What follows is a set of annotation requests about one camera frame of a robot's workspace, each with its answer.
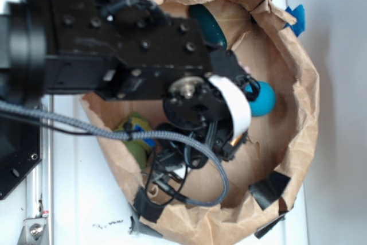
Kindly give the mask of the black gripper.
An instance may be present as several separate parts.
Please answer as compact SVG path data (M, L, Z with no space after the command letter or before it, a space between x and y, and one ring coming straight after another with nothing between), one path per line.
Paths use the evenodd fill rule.
M219 160L231 161L246 142L250 104L260 84L231 50L215 50L210 60L207 75L183 77L169 87L163 110L172 128L207 144Z

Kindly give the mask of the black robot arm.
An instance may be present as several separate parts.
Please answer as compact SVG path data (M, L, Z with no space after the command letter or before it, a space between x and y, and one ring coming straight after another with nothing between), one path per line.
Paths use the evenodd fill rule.
M1 15L1 99L93 92L161 100L170 123L218 159L245 140L256 81L210 38L202 18L172 17L151 0L20 0Z

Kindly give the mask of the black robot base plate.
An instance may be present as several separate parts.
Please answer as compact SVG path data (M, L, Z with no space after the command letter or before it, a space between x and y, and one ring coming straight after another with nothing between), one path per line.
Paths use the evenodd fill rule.
M40 120L1 112L1 200L41 161Z

